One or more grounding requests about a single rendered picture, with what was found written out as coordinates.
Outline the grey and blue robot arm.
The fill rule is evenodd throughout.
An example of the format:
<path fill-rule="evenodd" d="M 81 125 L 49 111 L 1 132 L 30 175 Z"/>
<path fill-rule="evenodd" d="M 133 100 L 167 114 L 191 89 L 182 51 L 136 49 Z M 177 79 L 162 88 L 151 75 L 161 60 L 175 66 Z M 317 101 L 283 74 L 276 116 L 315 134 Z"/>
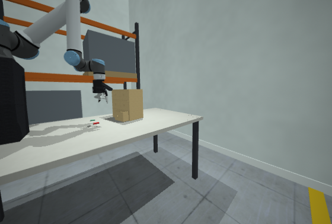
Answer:
<path fill-rule="evenodd" d="M 81 51 L 81 13 L 89 13 L 88 0 L 66 0 L 25 30 L 10 31 L 0 20 L 0 57 L 31 60 L 39 55 L 40 43 L 66 24 L 67 50 L 64 60 L 78 72 L 93 72 L 94 79 L 106 79 L 104 61 L 85 61 Z M 14 59 L 15 60 L 15 59 Z"/>

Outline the tan chest of drawers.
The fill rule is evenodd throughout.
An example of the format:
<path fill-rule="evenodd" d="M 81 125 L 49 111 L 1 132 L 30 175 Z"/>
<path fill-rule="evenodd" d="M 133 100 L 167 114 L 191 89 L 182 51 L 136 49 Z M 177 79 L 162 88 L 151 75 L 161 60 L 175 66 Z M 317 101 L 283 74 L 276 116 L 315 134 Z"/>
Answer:
<path fill-rule="evenodd" d="M 129 90 L 129 121 L 143 118 L 143 90 L 142 89 L 113 89 L 112 91 Z M 112 93 L 111 91 L 111 93 Z"/>

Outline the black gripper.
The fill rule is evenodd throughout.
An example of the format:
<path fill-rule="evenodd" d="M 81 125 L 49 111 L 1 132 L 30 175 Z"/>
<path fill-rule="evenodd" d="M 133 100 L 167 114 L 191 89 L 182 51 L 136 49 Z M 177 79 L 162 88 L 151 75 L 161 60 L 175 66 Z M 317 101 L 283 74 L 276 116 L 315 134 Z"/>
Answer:
<path fill-rule="evenodd" d="M 96 79 L 92 80 L 93 81 L 93 88 L 92 88 L 92 93 L 98 93 L 94 98 L 98 98 L 98 102 L 101 101 L 102 99 L 106 99 L 106 102 L 108 103 L 108 95 L 107 95 L 107 90 L 105 86 L 102 85 L 103 79 Z M 96 85 L 97 82 L 97 85 Z"/>

